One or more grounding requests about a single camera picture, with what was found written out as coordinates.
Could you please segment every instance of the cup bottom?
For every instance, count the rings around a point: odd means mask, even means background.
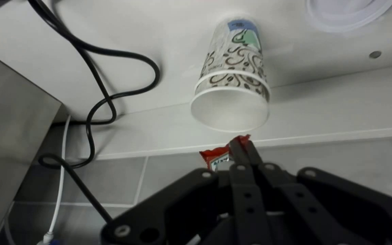
[[[191,105],[193,117],[223,132],[246,132],[268,119],[268,104],[256,93],[235,87],[210,89],[197,94]]]

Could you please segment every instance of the white round object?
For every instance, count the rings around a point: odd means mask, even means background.
[[[312,23],[327,33],[361,29],[391,7],[392,0],[306,0]]]
[[[196,120],[216,131],[245,132],[268,119],[267,101],[245,89],[214,87],[197,94],[191,105]]]

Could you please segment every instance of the paper cup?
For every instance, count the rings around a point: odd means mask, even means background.
[[[195,89],[192,115],[210,128],[244,132],[268,119],[269,87],[256,26],[246,19],[215,30]]]

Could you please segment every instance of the screw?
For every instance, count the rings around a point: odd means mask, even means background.
[[[372,52],[372,53],[369,55],[369,57],[374,60],[374,59],[381,57],[381,55],[382,55],[381,51],[376,51],[376,52]]]
[[[204,179],[210,179],[212,174],[210,173],[210,172],[204,172],[204,173],[201,173],[201,177],[204,177]]]
[[[265,169],[268,169],[268,170],[275,170],[275,166],[271,165],[271,164],[267,164],[267,165],[265,165]]]
[[[316,177],[317,177],[317,173],[316,173],[314,170],[306,170],[306,172],[305,172],[305,176],[312,177],[312,179],[316,179]]]
[[[118,226],[118,228],[114,230],[114,236],[116,236],[116,237],[127,237],[127,236],[129,236],[129,233],[131,233],[131,228],[127,226],[127,225]]]

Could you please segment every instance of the grout line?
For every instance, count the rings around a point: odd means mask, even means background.
[[[139,203],[140,195],[142,195],[142,187],[143,187],[143,181],[144,181],[144,174],[146,174],[146,169],[147,169],[147,162],[150,161],[150,157],[144,158],[143,162],[143,169],[142,169],[142,174],[140,174],[140,180],[139,180],[139,185],[137,185],[137,192],[136,196],[133,199],[133,206],[136,206]]]
[[[20,206],[56,206],[54,202],[16,202]],[[61,206],[65,207],[93,207],[90,203],[67,203],[63,202]],[[132,208],[132,204],[117,204],[117,203],[101,203],[105,208]]]

